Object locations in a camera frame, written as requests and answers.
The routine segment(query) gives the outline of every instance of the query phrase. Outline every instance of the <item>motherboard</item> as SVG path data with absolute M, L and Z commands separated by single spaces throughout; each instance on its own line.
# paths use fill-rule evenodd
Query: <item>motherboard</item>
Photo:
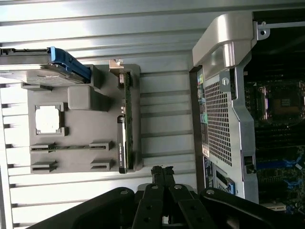
M 261 204 L 305 218 L 305 68 L 297 54 L 253 56 L 244 69 Z

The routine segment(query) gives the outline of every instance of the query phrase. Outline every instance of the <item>blue connector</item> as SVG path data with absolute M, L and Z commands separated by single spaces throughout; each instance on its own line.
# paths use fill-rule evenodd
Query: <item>blue connector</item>
M 299 186 L 300 184 L 302 184 L 303 180 L 299 178 L 298 181 L 284 180 L 284 182 L 287 183 L 288 189 L 294 189 L 295 186 Z
M 54 64 L 58 64 L 64 67 L 67 72 L 74 72 L 75 74 L 78 74 L 79 76 L 90 81 L 91 71 L 89 68 L 82 65 L 78 60 L 62 49 L 57 49 L 52 46 L 50 47 L 50 51 L 51 61 Z
M 236 195 L 235 182 L 227 177 L 226 177 L 226 181 L 227 181 L 227 185 L 228 185 L 228 188 L 227 188 L 228 192 L 233 195 Z

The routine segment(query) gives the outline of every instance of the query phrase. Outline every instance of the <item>silver metal frame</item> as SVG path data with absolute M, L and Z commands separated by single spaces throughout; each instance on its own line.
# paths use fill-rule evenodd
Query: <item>silver metal frame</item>
M 211 153 L 208 158 L 235 182 L 237 196 L 258 203 L 256 174 L 248 174 L 244 166 L 244 156 L 252 156 L 255 166 L 254 121 L 245 107 L 243 71 L 256 42 L 257 27 L 251 12 L 224 14 L 211 23 L 194 46 L 193 63 L 203 66 L 205 88 L 219 82 L 219 90 L 226 94 L 228 104 L 232 165 Z M 234 100 L 229 68 L 235 69 Z
M 194 66 L 203 66 L 209 79 L 218 72 L 238 65 L 255 46 L 251 12 L 228 13 L 213 20 L 193 48 Z

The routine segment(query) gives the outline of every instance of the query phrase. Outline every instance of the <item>white chip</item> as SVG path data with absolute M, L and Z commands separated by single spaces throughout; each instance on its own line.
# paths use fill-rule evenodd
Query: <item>white chip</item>
M 35 119 L 36 129 L 41 134 L 53 134 L 60 128 L 59 110 L 55 106 L 40 106 Z

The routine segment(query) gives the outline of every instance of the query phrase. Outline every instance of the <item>mesh grille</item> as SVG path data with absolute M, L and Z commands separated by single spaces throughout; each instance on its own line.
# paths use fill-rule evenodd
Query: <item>mesh grille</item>
M 227 94 L 219 82 L 205 88 L 210 153 L 232 166 Z

